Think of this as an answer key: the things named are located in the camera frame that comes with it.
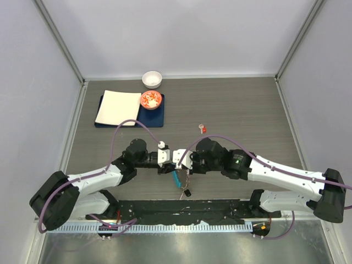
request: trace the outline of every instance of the white towel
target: white towel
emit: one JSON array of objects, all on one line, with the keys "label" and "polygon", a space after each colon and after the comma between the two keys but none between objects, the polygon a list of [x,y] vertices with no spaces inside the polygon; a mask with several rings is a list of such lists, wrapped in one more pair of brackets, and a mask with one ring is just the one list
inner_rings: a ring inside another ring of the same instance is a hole
[{"label": "white towel", "polygon": [[141,93],[105,91],[95,119],[96,123],[119,125],[126,119],[137,119]]}]

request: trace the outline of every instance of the metal frame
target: metal frame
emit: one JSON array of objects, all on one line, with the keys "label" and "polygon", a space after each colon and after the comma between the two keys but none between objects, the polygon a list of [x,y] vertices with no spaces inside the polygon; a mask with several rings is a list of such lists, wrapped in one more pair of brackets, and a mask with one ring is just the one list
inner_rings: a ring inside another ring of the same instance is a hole
[{"label": "metal frame", "polygon": [[26,243],[27,253],[23,254],[20,263],[36,264],[38,263],[41,252],[41,250],[38,249],[43,247],[46,235],[38,232],[38,223],[35,221],[28,225],[28,230],[30,231],[30,234],[28,235]]},{"label": "metal frame", "polygon": [[80,72],[80,70],[77,67],[77,64],[73,60],[73,57],[71,53],[69,52],[64,40],[62,39],[58,29],[55,26],[55,23],[53,22],[48,10],[46,9],[44,3],[42,0],[32,0],[34,5],[37,7],[39,13],[41,14],[44,22],[47,24],[50,32],[52,33],[52,36],[56,40],[57,45],[59,46],[60,50],[62,51],[63,55],[65,56],[67,62],[70,64],[73,72],[76,74],[78,80],[80,83],[83,85],[84,83],[84,78]]},{"label": "metal frame", "polygon": [[71,125],[66,137],[65,147],[64,147],[61,162],[59,165],[59,170],[63,171],[64,173],[66,172],[68,161],[70,159],[71,149],[73,146],[73,141],[74,141],[77,126],[78,126],[79,117],[81,115],[84,98],[86,96],[87,87],[88,87],[88,82],[85,82],[81,87],[81,90],[79,91],[77,101],[76,101],[76,107],[71,120]]},{"label": "metal frame", "polygon": [[[85,97],[85,93],[86,93],[86,89],[87,89],[87,82],[85,82],[86,80],[82,76],[76,62],[74,61],[72,55],[70,54],[63,38],[61,37],[57,27],[55,26],[55,24],[50,16],[48,10],[46,9],[43,1],[42,0],[32,0],[32,1],[34,2],[35,6],[37,7],[38,11],[40,12],[43,20],[47,24],[50,32],[52,33],[60,50],[63,52],[63,55],[65,56],[69,65],[71,66],[72,70],[74,71],[76,77],[79,79],[80,83],[82,84],[82,87],[81,87],[81,90],[80,90],[80,93],[79,93],[79,96],[78,96],[78,99],[76,102],[76,108],[75,108],[73,118],[71,121],[71,126],[69,128],[69,132],[68,132],[67,139],[65,142],[62,160],[59,165],[59,169],[65,172],[66,168],[67,168],[68,161],[69,161],[69,156],[70,156],[70,152],[72,149],[77,124],[79,121],[80,112],[81,112],[81,109],[83,106],[83,101],[84,101],[84,97]],[[292,43],[283,63],[281,64],[281,66],[278,70],[278,73],[276,75],[275,74],[189,75],[189,76],[165,76],[164,78],[165,79],[180,79],[180,78],[191,79],[191,78],[275,77],[278,92],[279,92],[279,95],[282,100],[282,104],[283,104],[283,107],[284,107],[284,110],[285,110],[285,113],[286,113],[286,116],[287,116],[287,119],[289,122],[289,126],[291,129],[293,138],[294,138],[294,142],[295,142],[298,154],[299,154],[299,158],[301,160],[302,167],[303,167],[303,169],[308,169],[310,166],[307,162],[306,155],[304,154],[304,151],[301,148],[301,145],[300,145],[301,140],[299,139],[299,136],[296,133],[295,124],[291,118],[292,115],[290,114],[284,92],[281,88],[280,78],[282,77],[282,75],[283,75],[284,71],[286,70],[289,62],[291,61],[293,55],[295,54],[295,52],[299,48],[299,45],[301,44],[303,38],[306,36],[309,28],[311,27],[312,23],[316,19],[317,15],[319,14],[319,12],[320,12],[321,8],[323,7],[323,5],[325,4],[325,2],[326,2],[326,0],[316,0],[315,1],[315,3],[313,4],[307,18],[305,19],[302,27],[300,28],[297,37],[295,38],[294,42]],[[88,78],[87,80],[126,80],[126,79],[129,79],[129,80],[130,79],[140,79],[140,77],[136,77],[136,78]],[[316,218],[311,214],[307,215],[307,214],[303,213],[302,215],[299,216],[299,219],[316,219]],[[337,234],[337,232],[334,230],[334,224],[322,221],[322,226],[323,226],[323,229],[324,229],[324,232],[326,235],[326,239],[327,239],[329,248],[331,250],[334,262],[335,263],[348,263],[348,260],[346,259],[347,255],[345,255],[342,251],[343,247],[342,247],[341,241],[339,240],[339,234]],[[33,253],[33,250],[36,250],[36,249],[41,248],[43,246],[44,238],[45,238],[44,235],[39,234],[38,231],[35,232],[32,246],[31,246],[31,250],[30,250],[31,253]],[[28,256],[29,258],[27,260],[27,263],[37,263],[39,256],[40,256],[40,251],[36,252],[35,254],[30,254]]]},{"label": "metal frame", "polygon": [[[289,122],[289,126],[291,129],[291,133],[296,145],[296,149],[298,151],[298,156],[301,160],[301,164],[304,170],[311,171],[311,166],[309,165],[309,160],[307,159],[305,152],[303,148],[301,147],[302,140],[300,140],[299,135],[296,132],[296,125],[294,120],[292,119],[292,115],[290,113],[290,110],[288,108],[288,103],[286,101],[286,97],[284,95],[284,92],[281,88],[281,82],[280,80],[276,79],[276,85],[277,89],[279,91],[282,105],[284,107],[285,113],[287,120]],[[344,246],[341,243],[341,240],[339,239],[339,234],[335,231],[335,226],[336,224],[329,223],[326,221],[321,221],[322,228],[325,233],[325,237],[327,240],[327,243],[330,248],[331,255],[334,259],[335,263],[338,264],[343,264],[343,263],[350,263],[350,261],[347,259],[349,256],[343,252]]]},{"label": "metal frame", "polygon": [[282,74],[284,73],[287,65],[291,61],[294,53],[296,52],[297,48],[301,44],[303,38],[307,34],[310,26],[312,25],[312,23],[316,19],[318,13],[322,9],[322,7],[325,4],[325,2],[326,2],[326,0],[316,0],[315,3],[313,4],[312,8],[309,11],[309,14],[308,14],[306,20],[304,21],[301,29],[299,30],[299,33],[298,33],[296,39],[292,43],[291,48],[289,49],[289,51],[288,51],[283,63],[281,64],[278,73],[276,74],[276,79],[277,80],[280,80],[280,78],[281,78]]}]

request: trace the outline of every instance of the white bowl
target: white bowl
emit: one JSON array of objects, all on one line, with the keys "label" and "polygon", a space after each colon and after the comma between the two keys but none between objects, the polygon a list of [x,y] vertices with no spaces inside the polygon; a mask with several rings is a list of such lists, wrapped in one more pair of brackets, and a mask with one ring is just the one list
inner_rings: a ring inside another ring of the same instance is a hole
[{"label": "white bowl", "polygon": [[162,79],[163,78],[161,77],[160,73],[152,70],[152,71],[148,71],[143,75],[142,82],[147,88],[156,89],[160,86]]}]

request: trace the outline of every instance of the metal floor panel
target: metal floor panel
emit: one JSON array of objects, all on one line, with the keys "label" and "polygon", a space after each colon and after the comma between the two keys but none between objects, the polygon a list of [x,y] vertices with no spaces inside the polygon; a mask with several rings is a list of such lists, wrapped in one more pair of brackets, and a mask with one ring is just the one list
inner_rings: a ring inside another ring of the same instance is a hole
[{"label": "metal floor panel", "polygon": [[[288,222],[272,223],[271,236],[288,229]],[[97,240],[96,234],[47,234],[40,264],[228,264],[333,263],[320,221],[296,221],[294,230],[280,240],[261,240],[248,233],[126,234]]]}]

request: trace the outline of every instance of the gray wooden table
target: gray wooden table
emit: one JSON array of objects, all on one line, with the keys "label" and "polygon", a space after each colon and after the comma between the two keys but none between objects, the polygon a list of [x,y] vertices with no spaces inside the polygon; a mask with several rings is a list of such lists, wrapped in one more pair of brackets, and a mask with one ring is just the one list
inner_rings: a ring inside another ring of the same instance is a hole
[{"label": "gray wooden table", "polygon": [[[105,166],[114,129],[95,128],[97,107],[104,90],[144,92],[140,80],[91,81],[76,131],[67,173],[88,172]],[[186,148],[200,136],[198,125],[208,134],[239,140],[250,151],[269,160],[301,168],[274,78],[166,79],[158,91],[165,94],[164,127],[152,128],[171,150]],[[114,143],[119,157],[132,139],[142,138],[149,151],[157,146],[142,128],[123,128]],[[236,146],[224,140],[228,148]],[[280,190],[260,182],[230,180],[217,172],[192,175],[192,199],[249,198],[254,189]],[[127,184],[111,188],[118,199],[179,199],[180,190],[171,174],[138,169]]]}]

